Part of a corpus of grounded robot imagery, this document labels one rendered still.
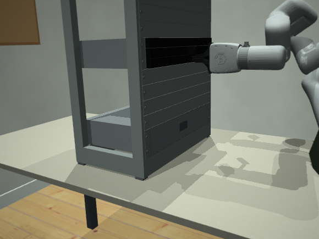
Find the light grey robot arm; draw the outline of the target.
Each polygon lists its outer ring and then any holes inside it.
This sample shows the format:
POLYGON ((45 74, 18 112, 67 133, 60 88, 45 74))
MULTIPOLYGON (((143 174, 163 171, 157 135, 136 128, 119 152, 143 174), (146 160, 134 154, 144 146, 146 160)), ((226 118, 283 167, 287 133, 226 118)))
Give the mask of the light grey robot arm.
POLYGON ((286 0, 276 8, 265 23, 265 46, 250 46, 239 50, 241 70, 281 70, 290 53, 303 74, 301 85, 307 94, 319 128, 319 42, 296 37, 317 20, 317 13, 303 0, 286 0))

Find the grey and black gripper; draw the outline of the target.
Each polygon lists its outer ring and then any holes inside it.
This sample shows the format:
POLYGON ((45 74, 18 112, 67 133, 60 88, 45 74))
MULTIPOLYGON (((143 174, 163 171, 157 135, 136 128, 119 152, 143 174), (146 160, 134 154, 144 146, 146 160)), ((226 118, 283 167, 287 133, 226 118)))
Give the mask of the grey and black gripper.
POLYGON ((239 50, 242 47, 237 43, 208 43, 208 49, 203 54, 192 56, 192 61, 203 63, 208 73, 226 74, 240 72, 238 63, 239 50), (207 60, 204 57, 210 56, 207 60))

